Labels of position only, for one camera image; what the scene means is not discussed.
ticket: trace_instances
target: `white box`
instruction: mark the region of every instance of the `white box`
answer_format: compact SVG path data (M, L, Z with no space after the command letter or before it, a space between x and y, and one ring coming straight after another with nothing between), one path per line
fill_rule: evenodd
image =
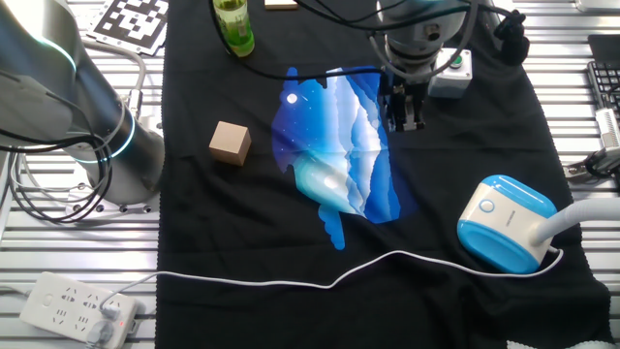
M455 48L442 48L437 55L435 68L446 64L456 52ZM472 52L463 49L458 67L449 67L430 79L428 95L438 98L461 98L472 80Z

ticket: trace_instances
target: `power strip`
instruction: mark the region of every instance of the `power strip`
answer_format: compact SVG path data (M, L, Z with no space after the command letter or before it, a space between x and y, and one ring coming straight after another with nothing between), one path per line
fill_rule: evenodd
M111 291L93 287L68 277L44 272L21 310L19 320L40 329L86 342L88 333L99 321L107 320L99 311L101 301ZM137 303L133 298L115 295L107 304L120 308L112 322L111 339L100 344L103 349L117 349L125 342L127 332L134 326Z

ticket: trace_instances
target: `keyboard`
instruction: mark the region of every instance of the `keyboard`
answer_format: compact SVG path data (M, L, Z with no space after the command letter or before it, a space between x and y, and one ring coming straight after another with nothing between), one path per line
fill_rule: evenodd
M607 93L614 86L620 85L620 61L588 63L588 78L592 84L597 109L612 108L616 117L619 117L620 87L611 93L610 99L607 99Z

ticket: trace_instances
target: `wooden block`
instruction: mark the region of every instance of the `wooden block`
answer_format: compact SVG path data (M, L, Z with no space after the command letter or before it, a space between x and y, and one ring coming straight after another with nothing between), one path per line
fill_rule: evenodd
M293 0L264 0L267 10L297 10L297 3Z
M215 128L209 150L216 160L243 166L251 143L247 127L220 121Z

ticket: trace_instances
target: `white cable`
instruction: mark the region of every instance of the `white cable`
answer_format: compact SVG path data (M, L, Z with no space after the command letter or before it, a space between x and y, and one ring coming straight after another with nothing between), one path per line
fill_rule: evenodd
M448 262L448 261L443 261L443 260L438 260L435 258L430 258L430 257L424 257L424 256L420 256L418 254L415 253L411 253L411 252L407 252L407 251L402 251L402 250L395 250L395 251L390 251L386 254L383 254L375 259L373 259L370 262L366 262L360 266L357 266L345 273L343 273L342 275L340 275L337 279L335 279L332 283L327 284L327 285L320 285L320 284L313 284L313 283L308 283L308 282L299 282L299 281L241 281L241 280L230 280L230 279L225 279L225 278L219 278L219 277L206 277L206 276L195 276L195 275L186 275L186 274L182 274L182 273L178 273L178 272L171 272L171 271L157 271L154 272L150 275L147 275L145 277L143 277L142 279L132 282L131 284L112 292L109 296L107 296L99 305L99 309L104 312L104 314L107 314L108 312L105 310L110 310L110 309L105 309L105 303L106 301L108 301L110 298L114 297L114 295L119 294L125 290L128 290L136 285L141 284L142 282L155 277L157 275L169 275L169 276L176 276L176 277L180 277L180 278L186 278L186 279L190 279L190 280L198 280L198 281L208 281L208 282L216 282L216 283L223 283L223 284L229 284L229 285L236 285L236 286L249 286L249 287L267 287L267 286L299 286L299 287L309 287L309 288L316 288L316 289L321 289L321 290L328 290L330 288L333 288L334 286L336 286L340 281L342 281L343 279L345 279L346 277L348 277L349 275L359 271L359 270L363 270L366 267L369 267L381 260L383 260L385 257L391 256L391 255L395 255L395 254L401 254L401 255L405 255L408 257L412 257L421 261L425 261L425 262L430 262L430 263L435 263L435 264L439 264L442 266L447 266L447 267L452 267L452 268L456 268L458 270L463 270L465 272L469 272L473 275L476 276L484 276L484 277L506 277L506 278L529 278L529 277L535 277L535 276L539 276L542 275L548 271L550 271L551 269L553 269L558 263L560 263L560 260L562 260L562 257L564 256L564 251L561 249L555 249L550 247L549 248L550 251L556 251L558 252L558 256L555 258L555 261L553 261L553 263L551 263L547 268L534 272L534 273L530 273L530 274L510 274L510 273L489 273L489 272L482 272L482 271L477 271L477 270L471 270L469 268L463 267L461 265L458 265L456 263L453 262Z
M26 174L28 175L28 178L36 186L24 185L24 184L20 183L15 178L15 173L16 173L15 169L16 169L16 166L17 166L18 162L22 163L23 168L26 171ZM74 204L74 203L81 203L81 202L83 202L85 200L88 200L90 194L85 196L85 197L83 197L83 198L69 200L69 199L59 199L59 198L56 198L56 197L50 195L48 192L67 192L67 191L71 191L73 189L81 189L81 187L90 188L93 191L97 190L97 189L99 189L100 186L102 186L102 184L104 184L106 182L106 179L109 176L110 170L111 170L111 166L108 166L108 169L106 171L106 175L94 187L91 187L88 184L83 184L83 185L76 185L76 186L73 186L71 188L45 188L45 187L42 187L41 184L39 184L37 179L30 172L30 167L28 166L28 162L26 160L26 156L24 154L18 154L17 155L17 159L13 162L13 166L11 167L11 180L13 181L13 183L15 183L16 185L20 186L21 188L37 190L41 194L45 195L46 197L50 198L51 200L54 200L55 202L64 203L64 204Z
M532 234L531 242L540 245L579 222L619 219L620 198L583 200L567 206L542 222Z
M476 18L478 17L478 7L479 7L479 0L470 1L469 18L465 26L465 32L463 33L463 38L461 39L461 42L458 44L456 51L454 52L452 57L449 58L446 64L428 73L418 74L418 75L404 73L400 69L394 67L389 62L388 58L383 55L383 53L381 52L381 49L379 48L379 45L377 44L377 40L375 39L374 36L372 35L369 36L368 40L370 41L370 46L372 46L372 48L375 50L375 53L377 53L377 56L379 56L379 59L381 60L381 62L400 78L403 78L406 80L413 80L413 81L430 79L440 74L441 72L445 71L447 68L449 68L450 65L454 63L454 61L458 58L458 56L460 56L461 52L467 46L467 44L469 44L469 41L472 38L472 35L474 34L474 27L476 26Z
M135 89L142 90L142 87L144 86L144 79L146 79L146 64L144 64L144 60L142 59L142 57L140 57L137 53L131 52L125 48L118 48L118 47L114 47L111 45L100 44L100 43L93 42L93 41L83 41L83 42L86 48L124 55L125 57L128 57L129 59L135 61L138 64L138 68L139 68L138 81L136 81Z

